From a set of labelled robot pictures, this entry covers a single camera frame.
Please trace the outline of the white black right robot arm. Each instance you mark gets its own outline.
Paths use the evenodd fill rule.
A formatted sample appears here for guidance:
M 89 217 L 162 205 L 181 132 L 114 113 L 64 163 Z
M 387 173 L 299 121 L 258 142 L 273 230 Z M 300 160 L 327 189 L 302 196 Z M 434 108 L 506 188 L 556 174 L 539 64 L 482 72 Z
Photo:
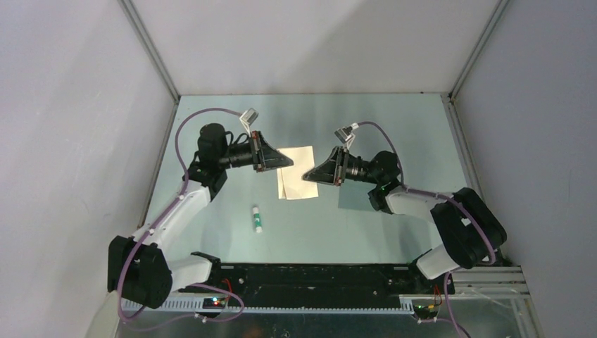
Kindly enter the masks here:
M 409 276 L 410 287 L 418 294 L 430 293 L 444 273 L 496 261 L 496 251 L 508 236 L 475 190 L 463 187 L 452 194 L 429 192 L 404 185 L 400 174 L 394 152 L 380 151 L 365 161 L 336 146 L 322 164 L 302 178 L 337 187 L 347 180 L 373 184 L 367 195 L 375 211 L 408 215 L 433 224 L 441 244 L 416 258 L 418 270 Z

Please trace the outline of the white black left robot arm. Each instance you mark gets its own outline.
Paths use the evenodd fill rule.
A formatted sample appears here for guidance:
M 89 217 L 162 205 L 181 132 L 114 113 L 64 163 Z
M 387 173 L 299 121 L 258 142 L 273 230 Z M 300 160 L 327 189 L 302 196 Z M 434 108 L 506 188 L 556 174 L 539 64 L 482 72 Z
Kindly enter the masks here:
M 107 290 L 147 308 L 160 307 L 169 294 L 195 284 L 205 293 L 221 288 L 220 259 L 198 251 L 176 258 L 177 238 L 209 205 L 227 180 L 227 170 L 251 166 L 257 173 L 292 166 L 294 162 L 263 138 L 259 131 L 234 140 L 221 124 L 199 131 L 198 149 L 181 192 L 154 221 L 129 237 L 117 236 L 108 247 Z

